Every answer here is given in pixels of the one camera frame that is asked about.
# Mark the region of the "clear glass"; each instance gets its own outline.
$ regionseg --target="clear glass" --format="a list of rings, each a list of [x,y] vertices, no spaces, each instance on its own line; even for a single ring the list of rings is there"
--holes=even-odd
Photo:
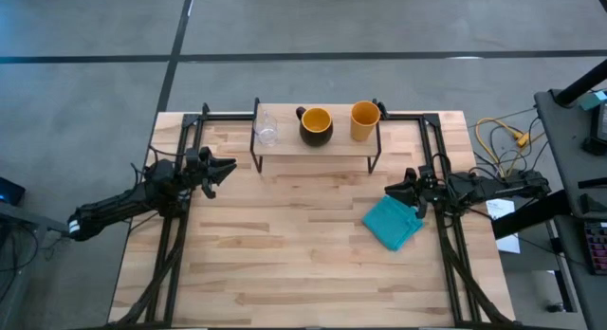
[[[257,115],[253,129],[260,143],[272,146],[278,142],[278,123],[267,111]]]

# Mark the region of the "wooden shelf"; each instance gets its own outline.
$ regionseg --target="wooden shelf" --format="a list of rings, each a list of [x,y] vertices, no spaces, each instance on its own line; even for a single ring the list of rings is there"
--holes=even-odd
[[[333,136],[321,147],[311,147],[300,137],[300,121],[295,115],[297,107],[321,107],[333,118]],[[278,124],[278,143],[267,146],[255,139],[253,151],[257,156],[376,156],[377,129],[365,141],[350,137],[350,111],[352,104],[295,104],[260,103],[257,115],[264,111]]]

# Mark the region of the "blue towel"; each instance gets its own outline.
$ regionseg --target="blue towel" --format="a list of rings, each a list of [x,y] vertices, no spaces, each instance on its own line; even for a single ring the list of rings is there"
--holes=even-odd
[[[389,250],[399,250],[424,223],[415,208],[385,195],[363,218],[362,223]]]

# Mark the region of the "yellow mug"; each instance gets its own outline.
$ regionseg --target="yellow mug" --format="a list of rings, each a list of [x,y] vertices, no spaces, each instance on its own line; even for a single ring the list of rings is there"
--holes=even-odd
[[[352,106],[350,136],[354,140],[367,140],[379,122],[379,108],[370,101],[359,101]]]

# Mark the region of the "gray floor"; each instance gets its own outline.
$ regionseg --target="gray floor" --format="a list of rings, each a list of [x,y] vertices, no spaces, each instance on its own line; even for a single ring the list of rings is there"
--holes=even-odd
[[[0,0],[0,56],[168,54],[182,4]],[[195,0],[183,53],[593,49],[607,46],[604,22],[598,0]],[[250,110],[254,97],[377,97],[394,110],[464,110],[473,124],[529,108],[533,93],[563,87],[601,60],[180,64],[168,110],[197,111],[202,102],[215,111]],[[1,64],[0,176],[28,188],[27,209],[57,220],[127,189],[129,162],[143,161],[165,71],[166,64]],[[535,117],[507,121],[524,129]],[[496,144],[512,146],[503,134]],[[549,151],[537,168],[553,190],[561,187]],[[60,247],[50,261],[39,257],[23,328],[104,324],[125,235],[116,225]],[[518,320],[582,327],[575,315],[543,312],[537,301],[550,294],[549,279],[509,268]],[[531,289],[534,300],[524,296]]]

